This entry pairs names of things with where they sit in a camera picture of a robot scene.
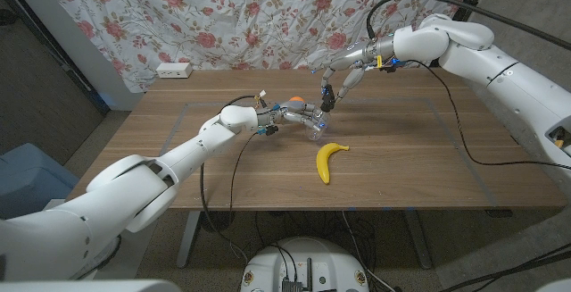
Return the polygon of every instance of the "blue chair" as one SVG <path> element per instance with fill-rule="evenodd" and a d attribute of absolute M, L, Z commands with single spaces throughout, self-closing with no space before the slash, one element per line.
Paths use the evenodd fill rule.
<path fill-rule="evenodd" d="M 39 212 L 65 198 L 79 179 L 32 144 L 0 156 L 0 218 Z"/>

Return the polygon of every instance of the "table leg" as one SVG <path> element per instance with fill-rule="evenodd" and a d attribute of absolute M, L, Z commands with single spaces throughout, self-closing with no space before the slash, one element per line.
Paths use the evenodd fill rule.
<path fill-rule="evenodd" d="M 425 270 L 432 269 L 432 260 L 430 259 L 430 253 L 428 253 L 425 233 L 422 230 L 422 225 L 420 224 L 420 219 L 418 217 L 417 211 L 404 211 L 404 218 L 407 222 L 407 227 L 409 228 L 409 233 L 410 237 L 412 238 L 412 244 L 414 245 L 415 252 L 417 252 L 418 263 L 420 264 L 420 267 Z"/>
<path fill-rule="evenodd" d="M 182 236 L 182 242 L 178 250 L 177 267 L 182 269 L 188 264 L 188 256 L 190 255 L 190 247 L 193 244 L 194 234 L 198 228 L 198 218 L 200 212 L 189 212 L 186 219 L 185 234 Z"/>

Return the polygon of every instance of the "clear plastic bottle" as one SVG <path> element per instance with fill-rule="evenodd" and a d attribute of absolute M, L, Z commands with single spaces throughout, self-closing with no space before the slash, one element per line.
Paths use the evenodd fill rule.
<path fill-rule="evenodd" d="M 307 136 L 307 138 L 314 141 L 321 138 L 321 136 L 325 132 L 325 129 L 327 129 L 327 127 L 329 126 L 330 117 L 331 115 L 329 113 L 323 113 L 323 112 L 320 112 L 319 114 L 314 113 L 312 119 L 314 122 L 316 122 L 317 126 L 321 128 L 321 131 L 316 131 L 313 128 L 307 127 L 305 129 L 305 135 Z"/>

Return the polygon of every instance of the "orange ball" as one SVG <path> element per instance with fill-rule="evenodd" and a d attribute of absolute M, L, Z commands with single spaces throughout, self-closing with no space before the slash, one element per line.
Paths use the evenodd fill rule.
<path fill-rule="evenodd" d="M 291 99 L 289 99 L 289 101 L 301 101 L 305 103 L 305 101 L 303 101 L 303 99 L 300 96 L 294 96 Z"/>

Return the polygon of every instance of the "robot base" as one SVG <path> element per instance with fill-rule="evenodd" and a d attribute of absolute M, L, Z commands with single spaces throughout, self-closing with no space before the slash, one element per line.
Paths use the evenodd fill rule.
<path fill-rule="evenodd" d="M 310 237 L 286 238 L 277 245 L 284 249 L 285 263 L 278 248 L 268 246 L 261 250 L 244 270 L 242 292 L 368 291 L 363 267 L 340 246 L 325 239 Z M 291 254 L 295 264 L 292 264 L 286 251 Z M 294 266 L 297 282 L 294 282 Z"/>

